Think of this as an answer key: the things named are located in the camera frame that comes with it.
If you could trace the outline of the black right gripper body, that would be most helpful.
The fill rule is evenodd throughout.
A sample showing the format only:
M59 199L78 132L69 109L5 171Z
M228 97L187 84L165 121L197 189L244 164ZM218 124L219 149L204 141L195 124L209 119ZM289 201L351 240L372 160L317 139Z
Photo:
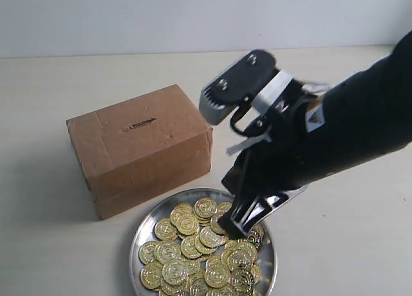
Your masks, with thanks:
M246 139L228 149L238 153L222 179L233 195L245 189L294 190L325 174L325 86L292 79L278 102L264 114L236 107L232 130Z

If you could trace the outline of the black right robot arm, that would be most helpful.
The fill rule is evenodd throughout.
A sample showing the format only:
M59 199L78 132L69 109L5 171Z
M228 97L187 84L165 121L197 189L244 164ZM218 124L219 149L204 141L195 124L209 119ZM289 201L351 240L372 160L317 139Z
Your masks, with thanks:
M405 148L411 142L411 36L319 97L298 100L270 140L240 152L222 180L234 196L219 226L248 235L305 185Z

